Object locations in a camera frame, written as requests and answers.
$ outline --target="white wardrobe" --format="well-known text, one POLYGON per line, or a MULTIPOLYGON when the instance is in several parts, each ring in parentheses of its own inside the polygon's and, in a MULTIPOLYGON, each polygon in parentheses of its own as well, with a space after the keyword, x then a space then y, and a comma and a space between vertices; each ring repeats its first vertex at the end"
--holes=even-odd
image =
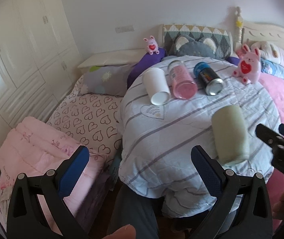
POLYGON ((26 116, 49 118, 82 61, 61 0, 0 0, 0 146, 26 116))

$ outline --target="wooden headboard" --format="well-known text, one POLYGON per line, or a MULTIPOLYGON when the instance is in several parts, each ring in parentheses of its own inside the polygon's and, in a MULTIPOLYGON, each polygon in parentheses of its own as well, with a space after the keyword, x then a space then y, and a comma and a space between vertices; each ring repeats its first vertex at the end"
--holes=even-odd
POLYGON ((251 46, 257 41, 271 41, 284 49, 284 28, 273 24, 253 23, 243 20, 241 8, 237 7, 236 35, 234 36, 234 50, 242 44, 251 46))

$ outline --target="striped bedsheet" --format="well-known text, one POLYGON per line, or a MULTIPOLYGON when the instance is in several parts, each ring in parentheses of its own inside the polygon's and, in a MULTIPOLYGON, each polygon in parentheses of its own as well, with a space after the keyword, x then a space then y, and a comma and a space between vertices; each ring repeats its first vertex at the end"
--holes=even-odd
MULTIPOLYGON (((153 66, 165 71, 169 85, 167 66, 172 60, 153 66)), ((166 105, 154 106, 139 76, 123 98, 117 126, 123 135, 120 179, 139 195, 165 196, 162 211, 171 217, 198 214, 210 209, 216 201, 190 160, 195 145, 201 145, 210 157, 218 159, 211 123, 214 112, 227 105, 240 105, 250 135, 249 160, 224 168, 249 176, 261 172, 266 180, 273 172, 272 153, 256 138, 255 128, 263 123, 278 130, 280 124, 278 110, 266 89, 260 83, 244 86, 231 77, 234 65, 211 58, 184 56, 179 60, 186 63, 192 75, 196 63, 207 62, 224 80, 225 88, 217 96, 207 96, 196 80, 199 91, 192 99, 172 99, 166 105)), ((240 197, 232 211, 239 203, 240 197)))

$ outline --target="white wall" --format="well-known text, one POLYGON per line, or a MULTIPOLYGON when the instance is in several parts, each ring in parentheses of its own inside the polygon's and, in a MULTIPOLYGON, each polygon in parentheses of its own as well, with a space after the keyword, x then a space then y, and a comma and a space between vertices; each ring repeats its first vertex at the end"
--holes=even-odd
POLYGON ((236 6, 245 20, 284 27, 284 0, 62 0, 80 53, 142 48, 159 24, 188 23, 234 30, 236 6), (135 32, 115 33, 133 25, 135 32))

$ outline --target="gray pants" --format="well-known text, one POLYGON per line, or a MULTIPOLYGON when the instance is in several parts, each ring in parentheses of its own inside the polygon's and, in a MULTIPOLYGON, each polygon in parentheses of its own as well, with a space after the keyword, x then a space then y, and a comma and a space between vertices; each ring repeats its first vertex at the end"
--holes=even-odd
MULTIPOLYGON (((227 231, 234 219, 236 211, 229 214, 220 232, 227 231)), ((128 186, 123 185, 117 195, 107 234, 117 229, 132 225, 136 239, 158 239, 158 226, 155 218, 152 199, 137 195, 128 186)))

